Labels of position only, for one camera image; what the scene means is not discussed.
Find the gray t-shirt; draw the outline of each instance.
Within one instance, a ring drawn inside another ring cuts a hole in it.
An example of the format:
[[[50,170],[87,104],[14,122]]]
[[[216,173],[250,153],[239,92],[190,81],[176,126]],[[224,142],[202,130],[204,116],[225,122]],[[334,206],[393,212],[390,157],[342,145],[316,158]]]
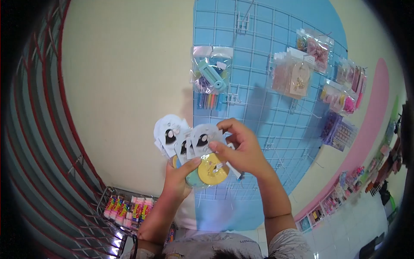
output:
[[[233,250],[254,259],[263,259],[259,244],[245,236],[233,233],[213,233],[178,239],[164,247],[166,259],[200,258],[210,259],[215,250]],[[121,259],[129,259],[131,251]],[[153,253],[138,249],[136,259],[149,259]],[[269,257],[277,259],[313,259],[311,248],[302,233],[290,228],[279,232],[270,242]]]

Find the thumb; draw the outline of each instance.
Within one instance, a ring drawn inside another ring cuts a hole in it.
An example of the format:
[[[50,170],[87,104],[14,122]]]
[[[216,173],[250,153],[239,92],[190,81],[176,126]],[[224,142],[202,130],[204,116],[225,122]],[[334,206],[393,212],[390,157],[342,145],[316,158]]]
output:
[[[224,143],[221,143],[219,141],[210,142],[209,147],[211,148],[211,150],[219,153],[221,156],[223,156],[225,159],[229,161],[234,159],[235,156],[237,155],[237,151],[229,148]]]
[[[188,161],[187,163],[183,164],[180,168],[177,169],[177,171],[183,178],[185,178],[192,171],[194,171],[200,164],[201,164],[201,158],[196,157]]]

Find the blue wall paint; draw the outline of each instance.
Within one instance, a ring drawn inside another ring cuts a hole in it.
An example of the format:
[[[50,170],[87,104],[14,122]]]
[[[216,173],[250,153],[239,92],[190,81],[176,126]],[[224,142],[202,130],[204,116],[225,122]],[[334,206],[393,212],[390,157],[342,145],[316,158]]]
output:
[[[235,34],[237,12],[243,16],[249,0],[197,0],[194,7],[194,45],[234,46],[231,92],[238,93],[241,104],[223,104],[223,110],[197,110],[194,106],[194,126],[201,123],[216,124],[228,117],[243,120],[256,132],[259,143],[272,143],[277,148],[264,150],[264,155],[278,174],[289,194],[302,179],[316,157],[318,139],[324,119],[316,119],[307,111],[323,116],[328,107],[318,102],[323,75],[314,73],[307,99],[298,103],[293,114],[289,113],[292,99],[268,90],[268,55],[286,51],[296,44],[296,30],[312,28],[330,33],[335,39],[334,65],[340,56],[347,57],[347,42],[342,23],[328,0],[255,1],[250,8],[249,30]],[[327,77],[332,77],[332,69]],[[262,203],[257,181],[247,177],[244,186],[229,175],[225,182],[207,190],[196,192],[195,207],[197,228],[200,230],[249,230],[263,220]]]

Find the hair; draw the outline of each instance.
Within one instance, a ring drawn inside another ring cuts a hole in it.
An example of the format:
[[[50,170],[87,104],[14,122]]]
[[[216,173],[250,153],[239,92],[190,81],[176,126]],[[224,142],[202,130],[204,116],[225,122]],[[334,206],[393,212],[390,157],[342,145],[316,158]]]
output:
[[[157,254],[153,257],[153,259],[165,259],[166,254]],[[233,250],[215,250],[214,256],[211,259],[253,259],[250,255],[236,255]],[[266,257],[265,259],[275,259],[274,257]]]

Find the person's left hand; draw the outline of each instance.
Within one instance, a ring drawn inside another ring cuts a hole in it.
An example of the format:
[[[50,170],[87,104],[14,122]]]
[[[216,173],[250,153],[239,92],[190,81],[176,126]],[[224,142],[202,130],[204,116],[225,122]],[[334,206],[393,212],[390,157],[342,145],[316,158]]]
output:
[[[162,195],[182,202],[190,194],[192,189],[186,184],[185,177],[194,171],[200,164],[201,159],[199,157],[193,158],[177,169],[172,167],[168,162]]]

